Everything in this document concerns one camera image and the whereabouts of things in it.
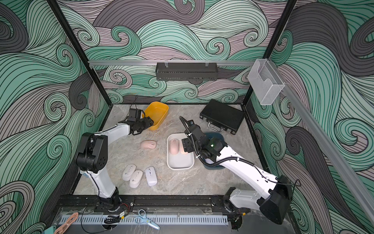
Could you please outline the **dark teal storage box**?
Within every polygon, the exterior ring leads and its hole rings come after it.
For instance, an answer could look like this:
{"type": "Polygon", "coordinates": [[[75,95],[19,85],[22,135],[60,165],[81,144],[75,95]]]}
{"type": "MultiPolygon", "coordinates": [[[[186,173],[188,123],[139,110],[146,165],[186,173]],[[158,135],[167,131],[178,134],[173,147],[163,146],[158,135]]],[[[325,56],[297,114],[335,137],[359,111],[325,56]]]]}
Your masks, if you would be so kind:
{"type": "Polygon", "coordinates": [[[203,165],[208,170],[222,170],[224,166],[217,163],[217,159],[221,155],[222,149],[227,145],[224,141],[224,137],[219,133],[205,133],[207,137],[207,143],[202,146],[201,157],[203,159],[203,165]]]}

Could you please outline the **pink rounded mouse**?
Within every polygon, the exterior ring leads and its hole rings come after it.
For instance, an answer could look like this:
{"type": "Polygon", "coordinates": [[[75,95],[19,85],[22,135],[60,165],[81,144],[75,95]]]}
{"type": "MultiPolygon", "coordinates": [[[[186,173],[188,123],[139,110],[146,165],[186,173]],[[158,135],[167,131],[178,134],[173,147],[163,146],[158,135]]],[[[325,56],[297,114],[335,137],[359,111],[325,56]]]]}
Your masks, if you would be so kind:
{"type": "Polygon", "coordinates": [[[171,155],[177,155],[179,152],[179,140],[174,138],[169,142],[169,153],[171,155]]]}

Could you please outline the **yellow storage box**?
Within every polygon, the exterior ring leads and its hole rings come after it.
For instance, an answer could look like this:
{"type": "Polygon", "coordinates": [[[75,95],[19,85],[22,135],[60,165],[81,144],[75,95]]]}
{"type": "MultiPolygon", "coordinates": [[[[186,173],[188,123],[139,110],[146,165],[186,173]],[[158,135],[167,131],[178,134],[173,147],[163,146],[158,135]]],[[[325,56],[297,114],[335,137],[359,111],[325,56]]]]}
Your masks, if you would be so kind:
{"type": "Polygon", "coordinates": [[[153,126],[149,128],[151,131],[155,131],[160,127],[160,125],[165,120],[168,111],[169,106],[158,101],[152,102],[145,109],[146,117],[150,117],[153,120],[153,126]]]}

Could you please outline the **white storage box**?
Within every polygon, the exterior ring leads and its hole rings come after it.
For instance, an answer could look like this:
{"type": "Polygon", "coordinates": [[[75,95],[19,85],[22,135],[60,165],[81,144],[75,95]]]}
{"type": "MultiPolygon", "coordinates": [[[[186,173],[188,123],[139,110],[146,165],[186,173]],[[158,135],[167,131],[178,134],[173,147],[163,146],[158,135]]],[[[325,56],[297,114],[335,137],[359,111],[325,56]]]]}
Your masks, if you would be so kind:
{"type": "Polygon", "coordinates": [[[181,140],[186,138],[186,135],[184,133],[176,133],[171,134],[167,138],[167,165],[172,170],[186,170],[190,169],[194,165],[194,154],[193,153],[187,153],[185,155],[182,155],[180,152],[177,155],[171,155],[169,153],[169,142],[172,139],[178,139],[179,144],[181,143],[181,140]]]}

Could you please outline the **pale lilac white mouse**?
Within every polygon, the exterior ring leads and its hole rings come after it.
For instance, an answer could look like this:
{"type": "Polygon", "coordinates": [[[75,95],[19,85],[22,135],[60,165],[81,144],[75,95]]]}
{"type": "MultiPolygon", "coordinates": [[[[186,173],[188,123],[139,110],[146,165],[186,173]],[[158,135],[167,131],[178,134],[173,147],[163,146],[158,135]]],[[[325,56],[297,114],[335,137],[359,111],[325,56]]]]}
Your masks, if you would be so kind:
{"type": "Polygon", "coordinates": [[[158,183],[156,171],[153,166],[150,166],[145,169],[145,176],[146,176],[147,184],[150,187],[155,186],[158,183]]]}

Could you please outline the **peach mouse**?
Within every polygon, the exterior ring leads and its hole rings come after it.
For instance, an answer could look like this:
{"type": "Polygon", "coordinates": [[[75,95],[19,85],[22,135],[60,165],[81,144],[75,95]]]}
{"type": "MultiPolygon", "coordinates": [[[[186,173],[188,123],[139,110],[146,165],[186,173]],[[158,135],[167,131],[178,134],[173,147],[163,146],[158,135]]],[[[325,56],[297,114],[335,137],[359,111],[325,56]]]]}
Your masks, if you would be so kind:
{"type": "Polygon", "coordinates": [[[179,144],[179,150],[182,155],[187,154],[188,152],[185,151],[184,146],[182,143],[179,144]]]}

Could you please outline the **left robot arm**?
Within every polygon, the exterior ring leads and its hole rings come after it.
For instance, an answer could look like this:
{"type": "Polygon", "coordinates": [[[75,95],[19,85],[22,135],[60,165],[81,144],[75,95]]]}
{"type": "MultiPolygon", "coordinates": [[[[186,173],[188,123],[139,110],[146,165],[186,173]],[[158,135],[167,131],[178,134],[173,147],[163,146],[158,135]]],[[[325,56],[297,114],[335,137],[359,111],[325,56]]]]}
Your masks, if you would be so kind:
{"type": "Polygon", "coordinates": [[[154,121],[146,116],[145,111],[131,108],[125,119],[114,127],[81,136],[75,154],[76,165],[93,183],[99,201],[108,210],[116,210],[121,204],[118,188],[106,168],[109,145],[128,135],[139,135],[153,125],[154,121]]]}

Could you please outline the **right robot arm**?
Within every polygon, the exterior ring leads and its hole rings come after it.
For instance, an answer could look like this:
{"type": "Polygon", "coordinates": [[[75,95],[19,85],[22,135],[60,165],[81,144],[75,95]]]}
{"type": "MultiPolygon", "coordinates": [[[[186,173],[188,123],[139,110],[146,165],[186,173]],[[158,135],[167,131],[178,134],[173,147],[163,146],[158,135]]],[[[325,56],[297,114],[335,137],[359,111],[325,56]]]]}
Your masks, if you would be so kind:
{"type": "Polygon", "coordinates": [[[260,169],[222,139],[208,137],[194,121],[179,119],[185,128],[186,138],[182,143],[186,151],[194,152],[206,167],[222,166],[252,187],[251,191],[231,188],[227,193],[226,209],[258,210],[273,223],[281,225],[290,207],[295,184],[284,175],[275,176],[260,169]]]}

